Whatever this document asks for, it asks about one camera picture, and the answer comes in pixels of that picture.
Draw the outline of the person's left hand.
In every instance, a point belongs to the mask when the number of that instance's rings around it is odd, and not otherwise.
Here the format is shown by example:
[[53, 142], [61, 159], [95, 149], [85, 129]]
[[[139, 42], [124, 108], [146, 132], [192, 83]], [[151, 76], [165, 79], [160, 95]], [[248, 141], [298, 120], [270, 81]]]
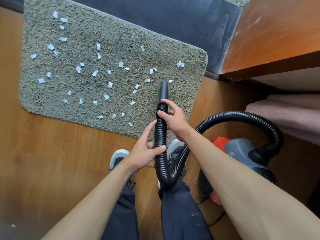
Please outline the person's left hand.
[[155, 164], [152, 162], [154, 157], [148, 157], [148, 145], [154, 145], [153, 142], [148, 142], [148, 136], [156, 123], [157, 120], [155, 119], [144, 129], [133, 149], [124, 159], [124, 163], [128, 166], [130, 174], [134, 174], [146, 166], [150, 168], [155, 167]]

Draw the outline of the person's right hand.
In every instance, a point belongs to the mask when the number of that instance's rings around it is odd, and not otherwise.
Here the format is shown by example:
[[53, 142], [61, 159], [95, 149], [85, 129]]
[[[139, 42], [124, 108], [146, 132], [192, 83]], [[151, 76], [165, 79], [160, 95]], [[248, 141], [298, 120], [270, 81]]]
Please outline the person's right hand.
[[173, 120], [166, 122], [167, 128], [176, 135], [179, 141], [185, 142], [184, 139], [189, 135], [192, 127], [187, 122], [183, 110], [168, 99], [162, 99], [161, 102], [168, 105], [173, 111]]

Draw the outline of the person's right forearm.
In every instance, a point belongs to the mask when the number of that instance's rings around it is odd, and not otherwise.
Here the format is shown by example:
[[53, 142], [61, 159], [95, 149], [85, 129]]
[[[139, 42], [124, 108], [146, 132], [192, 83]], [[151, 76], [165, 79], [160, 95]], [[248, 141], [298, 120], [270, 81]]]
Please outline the person's right forearm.
[[320, 219], [296, 198], [188, 124], [171, 130], [198, 160], [243, 240], [320, 240]]

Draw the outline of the person's left forearm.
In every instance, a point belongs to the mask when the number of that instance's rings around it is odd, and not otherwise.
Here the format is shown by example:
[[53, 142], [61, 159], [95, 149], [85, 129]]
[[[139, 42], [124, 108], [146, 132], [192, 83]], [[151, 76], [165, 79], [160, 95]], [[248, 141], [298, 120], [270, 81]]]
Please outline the person's left forearm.
[[120, 193], [135, 172], [122, 160], [42, 240], [100, 240]]

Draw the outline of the person's right grey shoe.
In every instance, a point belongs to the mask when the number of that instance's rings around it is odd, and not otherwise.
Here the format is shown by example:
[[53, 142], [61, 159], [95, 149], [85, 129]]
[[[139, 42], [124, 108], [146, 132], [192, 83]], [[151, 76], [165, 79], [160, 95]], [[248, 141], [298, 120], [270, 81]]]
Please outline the person's right grey shoe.
[[[170, 169], [172, 168], [173, 164], [177, 160], [178, 155], [179, 155], [180, 151], [182, 150], [184, 144], [185, 143], [183, 143], [182, 141], [179, 141], [177, 138], [174, 139], [170, 143], [170, 145], [168, 147], [168, 150], [167, 150], [167, 161], [168, 161], [168, 166], [169, 166]], [[187, 160], [185, 162], [183, 171], [180, 174], [180, 177], [179, 177], [180, 180], [182, 180], [187, 174], [187, 170], [185, 170], [185, 166], [187, 164], [187, 161], [188, 161], [188, 158], [187, 158]], [[161, 189], [161, 183], [159, 182], [159, 180], [158, 180], [157, 183], [158, 183], [158, 188]]]

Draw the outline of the person's grey shoe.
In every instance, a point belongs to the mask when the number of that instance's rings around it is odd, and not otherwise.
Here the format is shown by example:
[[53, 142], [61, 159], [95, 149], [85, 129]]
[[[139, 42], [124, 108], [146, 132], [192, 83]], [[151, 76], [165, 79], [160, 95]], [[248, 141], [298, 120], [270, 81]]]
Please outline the person's grey shoe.
[[[185, 143], [183, 143], [182, 141], [179, 141], [177, 138], [174, 139], [170, 143], [170, 145], [168, 147], [168, 150], [167, 150], [167, 161], [168, 161], [168, 166], [169, 166], [170, 169], [172, 168], [173, 164], [177, 160], [178, 155], [179, 155], [180, 151], [182, 150], [184, 144]], [[187, 158], [187, 160], [185, 162], [183, 171], [180, 174], [180, 177], [179, 177], [180, 180], [182, 180], [187, 174], [187, 170], [185, 170], [185, 166], [187, 164], [187, 161], [188, 161], [188, 158]], [[161, 189], [161, 183], [159, 182], [159, 180], [158, 180], [157, 183], [158, 183], [158, 188]]]
[[128, 154], [129, 154], [128, 150], [125, 150], [125, 149], [116, 150], [111, 157], [109, 171], [111, 172], [124, 158], [127, 157]]

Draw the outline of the person's left grey shoe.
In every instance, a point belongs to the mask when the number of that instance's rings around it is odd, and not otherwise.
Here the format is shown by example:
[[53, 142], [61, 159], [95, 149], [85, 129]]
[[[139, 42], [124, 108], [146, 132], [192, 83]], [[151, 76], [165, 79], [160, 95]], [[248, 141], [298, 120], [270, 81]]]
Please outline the person's left grey shoe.
[[128, 154], [129, 154], [128, 150], [125, 150], [125, 149], [116, 150], [111, 157], [109, 171], [111, 172], [124, 158], [127, 157]]

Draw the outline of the dark blue trousers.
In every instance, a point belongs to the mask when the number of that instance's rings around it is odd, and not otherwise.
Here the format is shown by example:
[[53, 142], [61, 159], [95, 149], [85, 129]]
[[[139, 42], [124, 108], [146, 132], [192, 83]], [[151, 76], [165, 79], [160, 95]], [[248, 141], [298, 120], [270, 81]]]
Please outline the dark blue trousers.
[[[101, 240], [139, 240], [133, 187], [130, 178], [118, 198]], [[214, 240], [186, 183], [178, 180], [171, 188], [161, 188], [158, 195], [162, 201], [163, 240]]]

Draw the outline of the red and grey vacuum cleaner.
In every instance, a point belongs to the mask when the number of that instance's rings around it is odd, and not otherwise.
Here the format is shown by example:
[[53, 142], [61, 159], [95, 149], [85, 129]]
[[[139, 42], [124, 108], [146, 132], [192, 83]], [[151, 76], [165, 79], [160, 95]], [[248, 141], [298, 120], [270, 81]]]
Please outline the red and grey vacuum cleaner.
[[[270, 169], [264, 165], [259, 165], [249, 158], [249, 152], [255, 149], [255, 146], [250, 140], [244, 138], [231, 140], [224, 137], [218, 137], [213, 144], [230, 157], [245, 164], [251, 170], [266, 178], [271, 183], [277, 183], [276, 177]], [[213, 187], [210, 185], [202, 169], [200, 169], [198, 175], [198, 186], [200, 192], [205, 196], [205, 198], [197, 204], [200, 204], [206, 200], [210, 200], [210, 202], [215, 206], [222, 206], [220, 199], [218, 198]]]

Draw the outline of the brown wooden table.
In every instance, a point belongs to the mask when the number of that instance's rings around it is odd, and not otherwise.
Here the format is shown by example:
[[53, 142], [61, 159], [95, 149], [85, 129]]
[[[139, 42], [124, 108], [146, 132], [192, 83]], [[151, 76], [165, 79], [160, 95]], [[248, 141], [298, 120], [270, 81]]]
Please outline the brown wooden table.
[[250, 0], [220, 74], [240, 80], [320, 67], [320, 0]]

